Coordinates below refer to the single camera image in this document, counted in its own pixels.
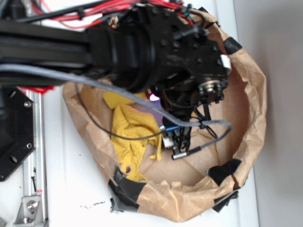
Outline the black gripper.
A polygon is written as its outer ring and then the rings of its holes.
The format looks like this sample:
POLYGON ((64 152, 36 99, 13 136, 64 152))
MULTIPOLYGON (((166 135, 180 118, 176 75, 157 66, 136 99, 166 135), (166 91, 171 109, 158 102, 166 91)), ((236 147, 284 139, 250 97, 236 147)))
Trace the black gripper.
POLYGON ((136 4, 132 9, 132 91, 154 91, 171 114, 224 99, 230 67, 209 38, 201 15, 179 3, 136 4))

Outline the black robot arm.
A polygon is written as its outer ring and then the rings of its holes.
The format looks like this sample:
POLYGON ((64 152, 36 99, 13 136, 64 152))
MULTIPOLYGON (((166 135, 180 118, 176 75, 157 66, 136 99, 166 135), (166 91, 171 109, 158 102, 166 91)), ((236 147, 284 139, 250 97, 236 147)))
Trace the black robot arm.
POLYGON ((106 77, 132 93, 155 89, 169 110, 223 100, 230 73, 207 30, 151 4, 132 5, 116 28, 82 32, 2 20, 0 62, 106 77))

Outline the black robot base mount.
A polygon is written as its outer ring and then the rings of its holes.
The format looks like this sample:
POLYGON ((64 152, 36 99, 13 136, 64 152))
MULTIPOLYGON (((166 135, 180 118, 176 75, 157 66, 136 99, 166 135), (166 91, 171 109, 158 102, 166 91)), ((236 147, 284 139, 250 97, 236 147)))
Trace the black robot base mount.
POLYGON ((34 102, 17 87, 2 88, 0 181, 6 181, 35 149, 34 102))

